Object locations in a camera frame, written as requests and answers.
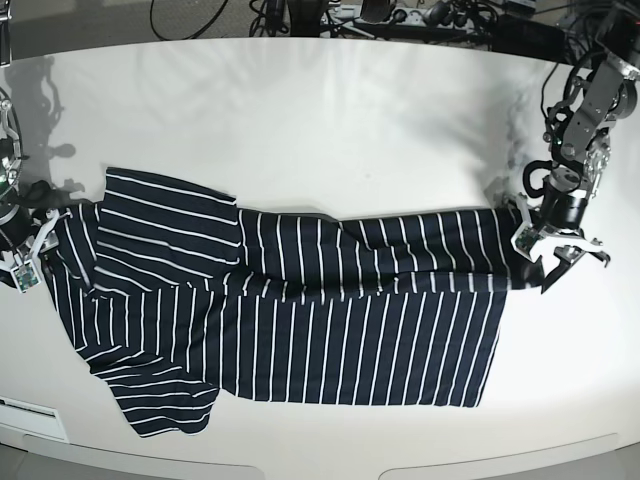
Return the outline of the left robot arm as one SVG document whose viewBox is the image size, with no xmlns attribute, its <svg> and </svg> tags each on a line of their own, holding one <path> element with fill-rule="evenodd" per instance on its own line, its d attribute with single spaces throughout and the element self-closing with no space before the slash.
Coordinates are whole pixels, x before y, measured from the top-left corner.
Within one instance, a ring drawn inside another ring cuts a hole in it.
<svg viewBox="0 0 640 480">
<path fill-rule="evenodd" d="M 583 257 L 609 264 L 598 239 L 581 227 L 611 157 L 610 133 L 637 104 L 639 4 L 615 1 L 587 52 L 567 77 L 562 99 L 545 113 L 544 141 L 550 160 L 523 170 L 516 198 L 522 223 L 511 238 L 514 250 L 534 265 L 552 253 L 557 266 L 540 283 L 548 291 Z"/>
</svg>

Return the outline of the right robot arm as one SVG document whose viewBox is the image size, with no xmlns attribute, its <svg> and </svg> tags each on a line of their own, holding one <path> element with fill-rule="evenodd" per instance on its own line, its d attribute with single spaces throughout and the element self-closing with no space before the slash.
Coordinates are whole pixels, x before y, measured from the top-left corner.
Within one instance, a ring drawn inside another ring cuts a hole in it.
<svg viewBox="0 0 640 480">
<path fill-rule="evenodd" d="M 32 210 L 20 195 L 23 171 L 23 139 L 16 108 L 9 93 L 1 88 L 1 265 L 6 271 L 28 256 L 26 247 L 33 233 Z"/>
</svg>

